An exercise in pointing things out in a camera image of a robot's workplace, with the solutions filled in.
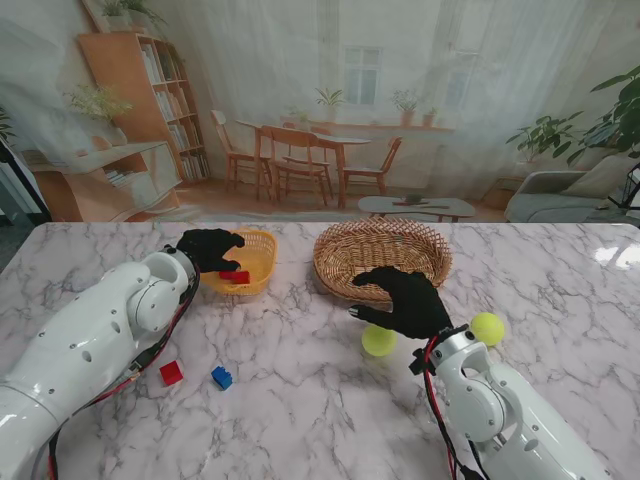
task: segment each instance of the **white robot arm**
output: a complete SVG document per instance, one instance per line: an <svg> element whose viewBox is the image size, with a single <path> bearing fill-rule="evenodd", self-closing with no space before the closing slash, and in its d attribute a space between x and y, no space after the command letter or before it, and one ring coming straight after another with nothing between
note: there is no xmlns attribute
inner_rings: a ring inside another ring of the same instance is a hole
<svg viewBox="0 0 640 480"><path fill-rule="evenodd" d="M72 415L146 367L195 279L189 258L166 247L110 270L42 327L0 378L0 479L15 478Z"/></svg>
<svg viewBox="0 0 640 480"><path fill-rule="evenodd" d="M514 369L493 364L471 331L437 344L430 361L452 427L473 442L491 480L611 479L560 414Z"/></svg>

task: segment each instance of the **tennis ball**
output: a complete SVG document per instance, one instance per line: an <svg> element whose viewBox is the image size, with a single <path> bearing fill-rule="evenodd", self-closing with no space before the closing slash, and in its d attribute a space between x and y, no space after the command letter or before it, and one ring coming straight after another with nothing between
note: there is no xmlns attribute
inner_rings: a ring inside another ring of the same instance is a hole
<svg viewBox="0 0 640 480"><path fill-rule="evenodd" d="M504 323L493 313L479 313L471 320L471 332L488 347L500 343L504 337Z"/></svg>
<svg viewBox="0 0 640 480"><path fill-rule="evenodd" d="M393 352L398 342L398 335L393 330L369 325L362 332L362 346L374 357L384 357Z"/></svg>

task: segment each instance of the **blue cube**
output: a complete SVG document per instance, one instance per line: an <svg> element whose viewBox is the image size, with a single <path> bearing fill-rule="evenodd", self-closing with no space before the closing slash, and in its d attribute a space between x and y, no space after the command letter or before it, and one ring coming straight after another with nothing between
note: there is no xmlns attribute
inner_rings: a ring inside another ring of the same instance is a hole
<svg viewBox="0 0 640 480"><path fill-rule="evenodd" d="M223 390L229 388L233 383L231 374L227 372L224 367L216 367L213 372L211 372L211 377Z"/></svg>

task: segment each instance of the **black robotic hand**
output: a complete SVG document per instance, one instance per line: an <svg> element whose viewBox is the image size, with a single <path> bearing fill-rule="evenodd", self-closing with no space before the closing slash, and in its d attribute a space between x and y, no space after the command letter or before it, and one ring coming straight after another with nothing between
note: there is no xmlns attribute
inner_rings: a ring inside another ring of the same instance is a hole
<svg viewBox="0 0 640 480"><path fill-rule="evenodd" d="M409 338L432 338L452 327L438 291L422 272L405 273L395 267L377 267L353 279L361 287L374 284L389 292L393 311L383 312L365 305L354 305L349 313Z"/></svg>
<svg viewBox="0 0 640 480"><path fill-rule="evenodd" d="M220 228L187 230L176 245L202 273L236 271L240 267L238 262L222 258L232 247L244 247L244 238Z"/></svg>

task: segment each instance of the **woven basket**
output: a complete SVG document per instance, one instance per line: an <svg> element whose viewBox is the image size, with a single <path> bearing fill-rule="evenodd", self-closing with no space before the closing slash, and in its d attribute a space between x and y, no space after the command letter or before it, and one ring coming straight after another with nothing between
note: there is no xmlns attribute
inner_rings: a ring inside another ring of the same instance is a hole
<svg viewBox="0 0 640 480"><path fill-rule="evenodd" d="M411 220L367 219L329 227L316 241L313 265L333 294L357 302L388 303L375 285L356 287L353 277L375 267L423 272L438 287L449 274L451 251L435 230Z"/></svg>

